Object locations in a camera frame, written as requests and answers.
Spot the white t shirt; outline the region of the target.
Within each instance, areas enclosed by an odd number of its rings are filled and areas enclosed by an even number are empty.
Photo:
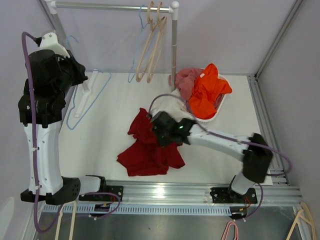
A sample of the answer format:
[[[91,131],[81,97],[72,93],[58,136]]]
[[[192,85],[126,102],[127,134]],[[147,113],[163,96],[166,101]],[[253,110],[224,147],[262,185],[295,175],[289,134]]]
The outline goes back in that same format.
[[[183,118],[193,120],[193,116],[188,112],[186,107],[186,102],[182,101],[180,91],[175,89],[170,93],[171,95],[177,96],[161,96],[154,101],[152,104],[149,113],[154,116],[158,112],[164,111],[168,113],[172,118],[177,122]]]

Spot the dark red t shirt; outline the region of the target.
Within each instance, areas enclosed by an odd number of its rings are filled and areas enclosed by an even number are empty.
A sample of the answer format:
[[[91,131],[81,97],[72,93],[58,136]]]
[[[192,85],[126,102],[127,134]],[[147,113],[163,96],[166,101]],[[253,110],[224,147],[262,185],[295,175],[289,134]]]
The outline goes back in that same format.
[[[139,109],[127,134],[135,142],[117,156],[117,162],[126,168],[128,176],[166,175],[169,168],[185,166],[178,151],[179,144],[173,142],[165,147],[160,146],[146,109]]]

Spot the blue hanger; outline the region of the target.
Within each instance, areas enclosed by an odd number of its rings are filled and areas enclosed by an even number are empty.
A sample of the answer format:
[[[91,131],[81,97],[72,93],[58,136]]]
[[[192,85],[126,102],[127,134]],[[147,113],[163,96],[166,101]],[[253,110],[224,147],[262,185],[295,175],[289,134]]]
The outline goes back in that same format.
[[[142,20],[142,8],[143,7],[146,7],[144,4],[142,4],[140,7],[139,7],[139,11],[138,11],[138,16],[139,16],[139,20],[140,20],[140,33],[138,35],[138,38],[136,40],[136,43],[135,43],[135,48],[134,48],[134,51],[133,51],[133,57],[132,57],[132,61],[131,61],[131,67],[129,69],[129,72],[128,72],[128,76],[127,76],[127,82],[130,84],[134,77],[136,76],[136,74],[134,73],[134,67],[135,67],[135,59],[136,59],[136,55],[137,55],[137,52],[138,52],[138,48],[139,48],[139,44],[140,44],[140,41],[141,41],[141,37],[142,37],[142,34],[143,34],[143,31],[145,29],[145,25],[144,25],[144,22]]]
[[[108,78],[97,93],[94,93],[94,86],[98,77],[103,74],[103,72],[99,71],[98,69],[93,69],[88,80],[85,80],[84,83],[75,87],[70,102],[71,107],[67,112],[65,120],[66,127],[70,131],[76,129],[112,79],[112,73],[107,73]]]

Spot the pink t shirt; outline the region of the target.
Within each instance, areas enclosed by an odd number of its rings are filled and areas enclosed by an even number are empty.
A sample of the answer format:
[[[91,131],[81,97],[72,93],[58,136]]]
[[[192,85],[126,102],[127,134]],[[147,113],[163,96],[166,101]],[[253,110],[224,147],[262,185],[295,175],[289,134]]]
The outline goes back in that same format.
[[[184,68],[175,77],[175,86],[180,91],[181,97],[188,101],[192,95],[195,80],[203,73],[202,68]]]

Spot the orange t shirt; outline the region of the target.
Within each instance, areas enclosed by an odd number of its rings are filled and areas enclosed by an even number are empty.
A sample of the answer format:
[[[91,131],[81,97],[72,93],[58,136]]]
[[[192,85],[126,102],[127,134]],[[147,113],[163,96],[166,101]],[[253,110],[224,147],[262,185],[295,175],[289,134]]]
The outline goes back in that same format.
[[[198,119],[211,119],[217,113],[215,107],[217,98],[231,94],[232,91],[230,84],[226,80],[219,78],[218,68],[213,63],[210,63],[194,82],[191,96],[188,100],[191,112]]]

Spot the beige wooden hanger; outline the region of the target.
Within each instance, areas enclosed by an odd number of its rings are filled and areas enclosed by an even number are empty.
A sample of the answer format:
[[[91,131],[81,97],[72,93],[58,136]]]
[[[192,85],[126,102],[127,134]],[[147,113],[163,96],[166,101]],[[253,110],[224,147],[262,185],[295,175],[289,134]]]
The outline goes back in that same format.
[[[147,6],[147,23],[146,26],[149,27],[149,35],[146,39],[146,42],[143,47],[143,51],[141,53],[136,71],[135,71],[135,80],[136,82],[140,82],[145,74],[148,76],[148,68],[149,68],[149,62],[152,55],[152,52],[155,47],[155,42],[157,39],[158,29],[156,29],[157,24],[157,18],[156,21],[152,18],[151,10],[154,7],[155,3],[153,0],[151,0]]]
[[[167,16],[166,15],[161,16],[160,10],[162,6],[163,6],[163,2],[160,1],[157,6],[157,12],[156,12],[156,29],[158,29],[158,32],[157,32],[156,41],[154,44],[154,49],[150,56],[148,72],[147,72],[147,83],[150,83],[153,78],[158,62],[160,60],[164,39],[165,39]]]

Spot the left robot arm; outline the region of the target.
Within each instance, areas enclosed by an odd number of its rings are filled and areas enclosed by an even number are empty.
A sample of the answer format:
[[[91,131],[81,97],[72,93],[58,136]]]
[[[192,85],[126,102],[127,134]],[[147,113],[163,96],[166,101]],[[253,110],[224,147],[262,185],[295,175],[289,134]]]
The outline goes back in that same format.
[[[29,54],[28,60],[31,76],[25,81],[18,110],[28,140],[30,182],[20,194],[21,201],[58,206],[88,193],[97,201],[105,199],[104,177],[65,177],[60,171],[59,134],[66,95],[71,87],[88,79],[85,67],[69,50],[66,56],[38,50]]]

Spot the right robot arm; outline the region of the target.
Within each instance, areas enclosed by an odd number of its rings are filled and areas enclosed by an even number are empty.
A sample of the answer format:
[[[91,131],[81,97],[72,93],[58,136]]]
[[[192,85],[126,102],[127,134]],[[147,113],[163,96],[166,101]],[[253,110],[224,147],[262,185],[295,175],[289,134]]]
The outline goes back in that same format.
[[[233,177],[224,191],[224,196],[211,191],[214,202],[244,203],[246,198],[251,197],[253,185],[262,184],[268,175],[274,155],[265,139],[258,133],[250,137],[231,136],[206,129],[194,119],[182,118],[176,121],[165,111],[152,116],[151,124],[152,131],[162,147],[171,143],[202,146],[242,162],[240,173]]]

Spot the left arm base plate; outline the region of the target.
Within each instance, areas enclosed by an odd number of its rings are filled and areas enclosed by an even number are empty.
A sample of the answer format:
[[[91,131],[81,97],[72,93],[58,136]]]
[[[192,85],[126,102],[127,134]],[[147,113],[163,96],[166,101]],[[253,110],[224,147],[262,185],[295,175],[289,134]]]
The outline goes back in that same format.
[[[79,201],[86,202],[118,202],[122,201],[124,187],[122,185],[107,185],[94,194],[84,194],[78,197]]]

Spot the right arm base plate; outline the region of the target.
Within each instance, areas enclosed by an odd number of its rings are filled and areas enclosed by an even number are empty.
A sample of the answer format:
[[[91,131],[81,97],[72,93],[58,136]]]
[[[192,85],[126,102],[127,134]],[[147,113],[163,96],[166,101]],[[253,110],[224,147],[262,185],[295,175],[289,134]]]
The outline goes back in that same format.
[[[232,191],[229,187],[212,187],[210,196],[214,204],[244,204],[249,200],[251,204],[257,204],[257,194],[254,188],[249,188],[244,195]]]

